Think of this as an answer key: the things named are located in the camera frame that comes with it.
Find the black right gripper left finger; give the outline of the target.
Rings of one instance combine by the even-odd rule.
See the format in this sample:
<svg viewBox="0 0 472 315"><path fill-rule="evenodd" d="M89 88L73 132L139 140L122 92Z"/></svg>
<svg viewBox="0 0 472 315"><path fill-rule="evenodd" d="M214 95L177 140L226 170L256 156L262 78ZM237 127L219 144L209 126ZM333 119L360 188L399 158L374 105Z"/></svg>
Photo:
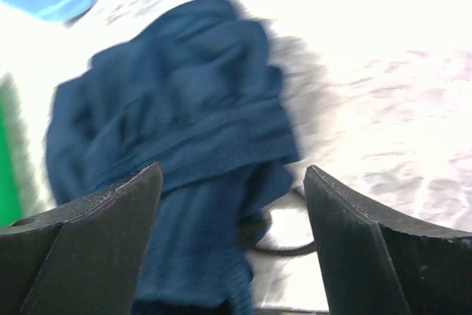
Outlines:
<svg viewBox="0 0 472 315"><path fill-rule="evenodd" d="M128 314L158 208L162 170L1 229L3 314Z"/></svg>

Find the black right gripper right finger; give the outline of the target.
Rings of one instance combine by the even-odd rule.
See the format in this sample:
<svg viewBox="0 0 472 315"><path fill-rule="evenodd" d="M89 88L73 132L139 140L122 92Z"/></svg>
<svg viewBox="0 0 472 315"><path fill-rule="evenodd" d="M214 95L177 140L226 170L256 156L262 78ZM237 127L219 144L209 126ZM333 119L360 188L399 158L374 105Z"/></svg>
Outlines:
<svg viewBox="0 0 472 315"><path fill-rule="evenodd" d="M304 179L332 314L471 313L471 234L398 212L317 166Z"/></svg>

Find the navy blue shorts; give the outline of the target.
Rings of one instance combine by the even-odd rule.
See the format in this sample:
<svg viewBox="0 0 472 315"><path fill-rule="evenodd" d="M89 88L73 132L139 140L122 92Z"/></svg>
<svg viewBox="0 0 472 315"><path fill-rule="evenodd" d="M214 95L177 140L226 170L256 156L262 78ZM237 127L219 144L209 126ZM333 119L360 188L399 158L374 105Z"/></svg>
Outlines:
<svg viewBox="0 0 472 315"><path fill-rule="evenodd" d="M268 56L260 23L230 0L195 0L57 88L46 166L58 204L162 167L134 314L253 313L240 228L289 191L299 158Z"/></svg>

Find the green plastic tray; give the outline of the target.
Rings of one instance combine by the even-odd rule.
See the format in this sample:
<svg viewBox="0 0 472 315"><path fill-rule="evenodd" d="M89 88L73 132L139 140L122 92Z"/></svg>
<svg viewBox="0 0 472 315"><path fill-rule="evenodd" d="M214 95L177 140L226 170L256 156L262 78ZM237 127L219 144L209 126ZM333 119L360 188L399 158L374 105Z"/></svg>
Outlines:
<svg viewBox="0 0 472 315"><path fill-rule="evenodd" d="M9 226L27 214L30 192L24 125L13 76L1 76L1 225Z"/></svg>

